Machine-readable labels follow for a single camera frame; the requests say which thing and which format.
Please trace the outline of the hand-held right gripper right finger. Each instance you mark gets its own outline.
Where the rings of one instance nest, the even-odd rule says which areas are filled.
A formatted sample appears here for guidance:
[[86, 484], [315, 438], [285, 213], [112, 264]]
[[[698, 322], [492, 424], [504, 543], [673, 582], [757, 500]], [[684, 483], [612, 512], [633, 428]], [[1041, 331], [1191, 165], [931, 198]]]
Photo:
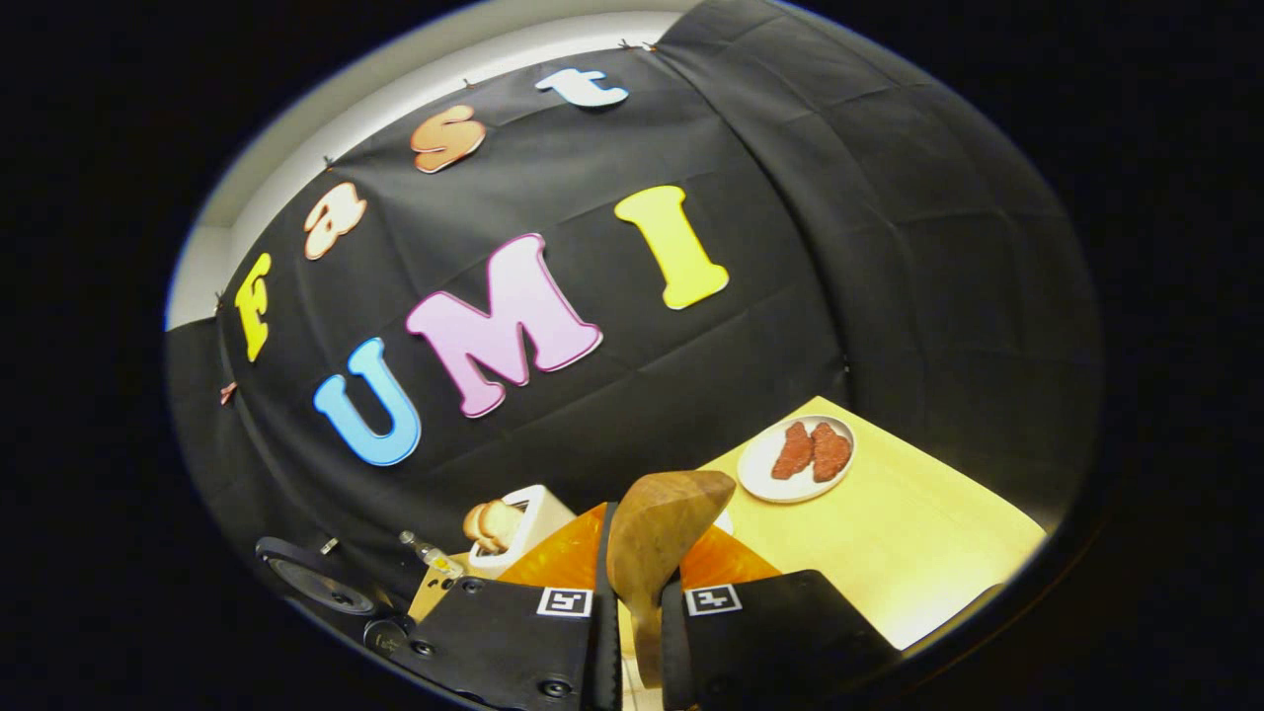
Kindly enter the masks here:
[[899, 660], [822, 572], [782, 576], [717, 526], [661, 593], [667, 707], [823, 707]]

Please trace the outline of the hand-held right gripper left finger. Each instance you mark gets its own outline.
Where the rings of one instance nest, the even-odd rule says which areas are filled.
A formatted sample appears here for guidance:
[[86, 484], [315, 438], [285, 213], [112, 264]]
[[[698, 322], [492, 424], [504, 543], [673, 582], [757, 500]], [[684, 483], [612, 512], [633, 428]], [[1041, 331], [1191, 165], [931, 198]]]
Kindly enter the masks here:
[[404, 667], [482, 710], [621, 710], [617, 601], [605, 579], [603, 504], [569, 522], [586, 535], [561, 559], [578, 584], [465, 577], [416, 624]]

